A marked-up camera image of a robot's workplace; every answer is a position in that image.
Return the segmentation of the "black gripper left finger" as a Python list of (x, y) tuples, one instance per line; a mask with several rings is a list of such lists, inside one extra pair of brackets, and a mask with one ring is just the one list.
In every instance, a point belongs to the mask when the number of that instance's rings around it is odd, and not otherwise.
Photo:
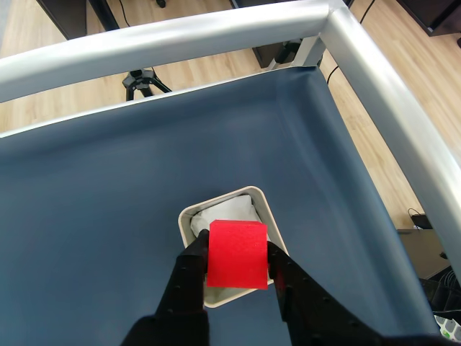
[(134, 323), (123, 345), (209, 345), (204, 309), (209, 234), (206, 229), (176, 258), (161, 301), (152, 315)]

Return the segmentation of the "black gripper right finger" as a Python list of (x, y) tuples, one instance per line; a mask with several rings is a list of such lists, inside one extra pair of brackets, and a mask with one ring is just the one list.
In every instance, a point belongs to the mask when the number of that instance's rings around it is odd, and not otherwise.
[(382, 337), (361, 322), (272, 242), (267, 243), (283, 322), (292, 345), (381, 345)]

